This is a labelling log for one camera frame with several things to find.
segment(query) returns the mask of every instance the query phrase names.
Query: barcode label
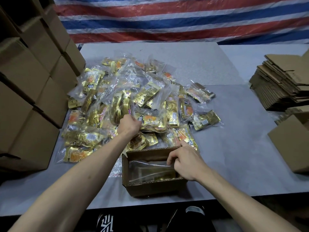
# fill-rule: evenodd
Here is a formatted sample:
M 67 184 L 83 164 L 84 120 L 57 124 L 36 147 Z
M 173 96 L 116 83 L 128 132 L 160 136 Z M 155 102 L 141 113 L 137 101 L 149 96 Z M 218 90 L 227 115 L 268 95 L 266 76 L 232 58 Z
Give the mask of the barcode label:
M 96 135 L 95 134 L 87 134 L 86 139 L 94 141 L 96 139 Z
M 206 125 L 206 124 L 208 124 L 208 120 L 203 120 L 202 125 Z

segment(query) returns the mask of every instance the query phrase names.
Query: pile of snack packets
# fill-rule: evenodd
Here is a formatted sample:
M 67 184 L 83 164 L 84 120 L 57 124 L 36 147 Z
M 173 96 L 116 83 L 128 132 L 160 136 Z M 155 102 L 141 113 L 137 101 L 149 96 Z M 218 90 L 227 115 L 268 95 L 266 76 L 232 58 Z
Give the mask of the pile of snack packets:
M 198 150 L 192 131 L 222 124 L 213 110 L 207 110 L 215 94 L 193 81 L 186 86 L 177 83 L 175 70 L 151 56 L 142 63 L 130 54 L 86 68 L 68 93 L 61 161 L 79 162 L 113 139 L 126 114 L 142 125 L 125 151 L 177 146 L 178 140 Z

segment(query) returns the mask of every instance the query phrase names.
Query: forearm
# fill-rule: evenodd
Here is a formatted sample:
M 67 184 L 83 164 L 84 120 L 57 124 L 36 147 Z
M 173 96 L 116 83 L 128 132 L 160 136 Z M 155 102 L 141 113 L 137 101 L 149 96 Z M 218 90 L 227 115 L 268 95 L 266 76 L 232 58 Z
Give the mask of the forearm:
M 72 231 L 132 137 L 121 133 L 50 186 L 12 231 Z
M 243 231 L 299 231 L 279 215 L 237 190 L 213 170 L 205 170 L 198 182 L 203 185 L 234 218 Z

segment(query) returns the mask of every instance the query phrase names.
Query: gray table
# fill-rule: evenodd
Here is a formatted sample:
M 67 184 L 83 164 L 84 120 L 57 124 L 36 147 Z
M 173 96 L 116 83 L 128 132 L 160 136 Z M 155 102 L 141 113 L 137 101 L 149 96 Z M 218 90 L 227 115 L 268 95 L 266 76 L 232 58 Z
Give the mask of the gray table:
M 228 57 L 212 43 L 158 44 L 85 44 L 81 52 L 87 62 L 99 61 L 104 56 L 113 55 L 114 48 L 128 49 L 140 58 L 146 58 L 153 53 L 155 58 L 162 58 L 163 61 L 178 67 L 178 70 L 182 69 L 177 74 L 177 78 L 183 80 L 184 83 L 186 83 L 187 74 L 191 73 L 197 82 L 212 84 L 208 88 L 218 96 L 209 103 L 209 108 L 216 110 L 222 118 L 224 127 L 212 127 L 194 133 L 206 163 L 234 186 L 251 196 L 309 190 L 309 177 L 292 173 L 269 140 L 267 133 L 275 127 L 275 123 L 248 88 L 246 78 L 243 77 L 246 73 L 241 74 L 244 78 L 242 80 Z M 266 45 L 264 50 L 261 50 L 262 46 L 259 46 L 257 51 L 263 54 L 273 53 L 284 47 L 276 48 Z M 183 53 L 184 50 L 181 49 L 185 49 L 186 56 L 179 57 L 173 54 L 176 48 L 179 48 L 177 53 Z M 231 59 L 240 57 L 240 55 L 244 56 L 245 62 L 239 63 L 242 67 L 250 64 L 251 58 L 257 61 L 253 48 L 247 52 L 245 47 L 239 51 L 237 48 L 228 49 L 228 46 L 226 48 L 221 46 L 221 48 Z M 301 55 L 307 50 L 307 46 L 295 48 L 297 50 L 293 51 L 287 46 L 288 50 L 282 51 Z M 200 58 L 207 60 L 207 63 L 203 64 Z M 192 65 L 193 62 L 198 62 L 195 67 L 192 67 L 194 75 L 192 70 L 186 71 L 186 67 Z M 261 62 L 255 63 L 254 68 L 250 67 L 251 71 L 247 74 L 252 75 L 256 65 Z M 24 213 L 45 189 L 73 166 L 55 164 L 59 145 L 60 143 L 57 143 L 47 170 L 23 179 L 7 181 L 0 186 L 0 216 Z M 136 199 L 126 192 L 121 178 L 109 178 L 88 209 L 207 199 L 213 199 L 213 196 L 195 182 L 188 182 L 187 189 L 179 192 L 178 195 Z

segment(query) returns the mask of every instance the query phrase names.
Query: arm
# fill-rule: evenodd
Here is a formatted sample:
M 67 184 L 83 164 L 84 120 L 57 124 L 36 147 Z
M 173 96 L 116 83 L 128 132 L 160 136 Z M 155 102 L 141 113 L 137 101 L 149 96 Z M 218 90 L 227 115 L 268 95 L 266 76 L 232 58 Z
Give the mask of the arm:
M 9 232 L 73 231 L 140 126 L 140 121 L 125 115 L 120 120 L 118 136 L 72 167 L 44 191 Z
M 243 231 L 297 232 L 297 228 L 250 196 L 237 190 L 217 172 L 209 168 L 189 144 L 172 151 L 168 163 L 175 160 L 175 170 L 190 181 L 205 187 L 234 218 Z

